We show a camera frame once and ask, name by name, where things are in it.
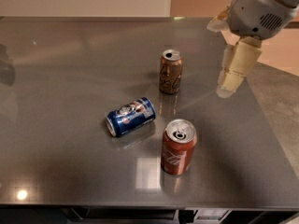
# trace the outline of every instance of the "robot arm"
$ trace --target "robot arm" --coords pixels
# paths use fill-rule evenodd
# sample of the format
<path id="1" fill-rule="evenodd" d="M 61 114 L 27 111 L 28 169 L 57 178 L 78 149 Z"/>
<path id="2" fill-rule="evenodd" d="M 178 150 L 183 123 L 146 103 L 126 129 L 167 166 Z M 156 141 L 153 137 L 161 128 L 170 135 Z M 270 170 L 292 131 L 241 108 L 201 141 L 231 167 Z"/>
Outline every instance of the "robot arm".
<path id="1" fill-rule="evenodd" d="M 239 35 L 235 46 L 224 51 L 217 94 L 230 97 L 262 53 L 262 42 L 275 36 L 297 14 L 299 0 L 232 0 L 207 29 L 225 29 Z"/>

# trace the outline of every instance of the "soda can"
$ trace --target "soda can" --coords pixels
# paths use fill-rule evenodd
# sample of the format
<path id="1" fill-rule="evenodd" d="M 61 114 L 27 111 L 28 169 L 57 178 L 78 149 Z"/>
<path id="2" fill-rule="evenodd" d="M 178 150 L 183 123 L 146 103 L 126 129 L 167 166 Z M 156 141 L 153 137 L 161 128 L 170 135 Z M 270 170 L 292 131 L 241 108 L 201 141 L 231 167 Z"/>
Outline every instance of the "soda can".
<path id="1" fill-rule="evenodd" d="M 167 49 L 160 59 L 160 91 L 176 93 L 179 90 L 183 60 L 180 52 Z"/>
<path id="2" fill-rule="evenodd" d="M 143 97 L 111 111 L 106 116 L 106 123 L 111 134 L 120 137 L 155 118 L 156 113 L 151 101 Z"/>
<path id="3" fill-rule="evenodd" d="M 174 119 L 163 133 L 161 166 L 170 175 L 182 175 L 191 163 L 197 134 L 194 126 L 185 119 Z"/>

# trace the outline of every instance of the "gray table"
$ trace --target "gray table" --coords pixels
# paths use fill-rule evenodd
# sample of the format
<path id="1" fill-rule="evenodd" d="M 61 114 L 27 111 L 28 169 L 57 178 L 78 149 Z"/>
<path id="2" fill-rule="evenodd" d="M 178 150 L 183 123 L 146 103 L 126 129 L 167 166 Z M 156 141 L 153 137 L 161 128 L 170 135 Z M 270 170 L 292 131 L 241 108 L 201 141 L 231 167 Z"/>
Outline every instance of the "gray table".
<path id="1" fill-rule="evenodd" d="M 215 93 L 225 41 L 208 21 L 3 18 L 0 204 L 298 211 L 298 179 L 248 83 Z M 158 88 L 170 48 L 185 61 L 176 95 Z M 157 119 L 113 138 L 105 115 L 141 96 Z M 182 176 L 160 169 L 176 118 L 201 135 Z"/>

